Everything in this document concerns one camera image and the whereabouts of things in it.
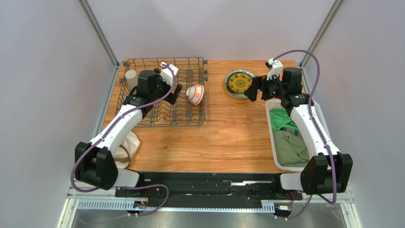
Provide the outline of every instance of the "laundry basket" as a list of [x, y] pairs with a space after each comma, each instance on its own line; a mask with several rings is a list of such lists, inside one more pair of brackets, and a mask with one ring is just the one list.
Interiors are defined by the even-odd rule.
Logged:
[[[277, 160], [277, 153], [276, 153], [276, 147], [274, 145], [274, 136], [273, 136], [273, 128], [271, 127], [271, 117], [270, 117], [270, 110], [273, 108], [281, 107], [281, 101], [279, 99], [271, 99], [266, 103], [266, 113], [267, 113], [267, 123], [269, 125], [269, 132], [270, 132], [270, 138], [271, 138], [271, 148], [273, 150], [273, 157], [274, 157], [274, 162], [276, 163], [276, 166], [281, 169], [281, 170], [289, 170], [289, 171], [299, 171], [301, 172], [304, 170], [304, 167], [287, 167], [287, 166], [281, 166], [279, 164], [279, 161]], [[329, 138], [329, 131], [328, 127], [326, 126], [325, 119], [322, 114], [322, 110], [319, 106], [319, 104], [314, 101], [314, 107], [316, 109], [317, 116], [319, 118], [320, 123], [322, 124], [323, 128], [326, 131], [326, 134], [328, 134]]]

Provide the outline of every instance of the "olive green cloth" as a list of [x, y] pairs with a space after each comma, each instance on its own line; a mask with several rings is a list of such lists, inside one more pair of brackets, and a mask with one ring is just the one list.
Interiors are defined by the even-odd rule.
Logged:
[[286, 110], [282, 107], [273, 108], [270, 110], [271, 128], [273, 131], [278, 131], [282, 127], [288, 127], [298, 131], [297, 125], [288, 116]]
[[284, 128], [286, 131], [273, 131], [277, 161], [281, 166], [305, 167], [309, 162], [307, 146], [300, 133]]

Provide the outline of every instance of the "wooden table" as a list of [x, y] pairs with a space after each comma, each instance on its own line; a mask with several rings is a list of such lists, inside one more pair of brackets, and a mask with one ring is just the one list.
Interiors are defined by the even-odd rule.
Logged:
[[[274, 164], [264, 101], [251, 102], [229, 96], [224, 78], [245, 69], [267, 75], [265, 60], [209, 60], [205, 68], [206, 120], [199, 127], [134, 128], [141, 146], [129, 169], [137, 171], [285, 172]], [[296, 67], [295, 61], [283, 61]], [[121, 67], [104, 127], [114, 118], [120, 91]]]

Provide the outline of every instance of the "metal wire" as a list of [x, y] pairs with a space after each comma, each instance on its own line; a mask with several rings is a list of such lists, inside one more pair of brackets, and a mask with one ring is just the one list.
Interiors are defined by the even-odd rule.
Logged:
[[[176, 104], [171, 105], [168, 102], [159, 102], [148, 115], [136, 127], [169, 127], [169, 126], [200, 126], [205, 121], [206, 102], [205, 96], [197, 105], [192, 105], [186, 96], [187, 88], [201, 84], [205, 86], [207, 77], [204, 69], [204, 58], [202, 57], [176, 57], [176, 58], [130, 58], [125, 63], [125, 72], [135, 70], [138, 74], [143, 70], [162, 69], [161, 62], [173, 64], [179, 68], [176, 82], [183, 85], [180, 96]], [[116, 114], [119, 112], [125, 96], [130, 92], [128, 83], [123, 77], [121, 88], [116, 105]]]

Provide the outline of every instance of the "gray floor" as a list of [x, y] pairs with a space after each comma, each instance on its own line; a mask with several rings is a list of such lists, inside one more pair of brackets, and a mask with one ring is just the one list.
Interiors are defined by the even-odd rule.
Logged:
[[[295, 204], [292, 214], [302, 209]], [[117, 210], [80, 211], [85, 222], [100, 222], [124, 215]], [[145, 217], [125, 217], [97, 226], [75, 221], [74, 228], [346, 228], [340, 205], [310, 204], [307, 211], [296, 220], [281, 221], [273, 215], [262, 213], [215, 213], [215, 212], [157, 212]]]

